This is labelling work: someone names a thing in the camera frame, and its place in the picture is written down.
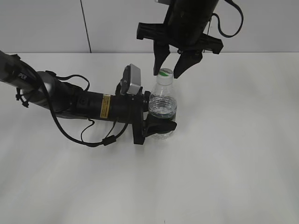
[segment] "clear plastic bottle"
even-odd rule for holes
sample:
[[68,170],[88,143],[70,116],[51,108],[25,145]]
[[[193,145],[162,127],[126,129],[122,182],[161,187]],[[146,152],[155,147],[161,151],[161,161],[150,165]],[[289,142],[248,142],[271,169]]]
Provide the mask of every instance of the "clear plastic bottle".
[[[173,88],[173,72],[170,69],[161,69],[157,75],[157,83],[149,97],[149,113],[157,118],[175,121],[177,101]],[[152,135],[156,139],[167,139],[173,131],[165,134]]]

